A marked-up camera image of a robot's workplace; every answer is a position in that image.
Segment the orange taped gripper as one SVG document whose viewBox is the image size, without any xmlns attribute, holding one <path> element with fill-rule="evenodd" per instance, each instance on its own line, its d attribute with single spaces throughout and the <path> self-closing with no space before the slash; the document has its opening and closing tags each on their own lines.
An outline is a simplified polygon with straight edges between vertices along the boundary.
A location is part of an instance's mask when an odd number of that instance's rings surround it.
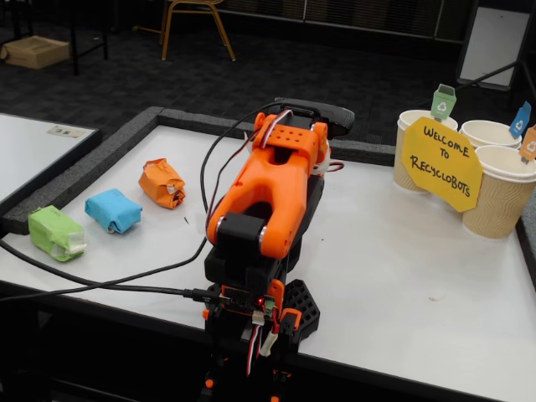
<svg viewBox="0 0 536 402">
<path fill-rule="evenodd" d="M 331 149 L 329 142 L 325 141 L 325 145 L 322 147 L 323 159 L 317 164 L 318 172 L 326 172 L 331 163 Z"/>
</svg>

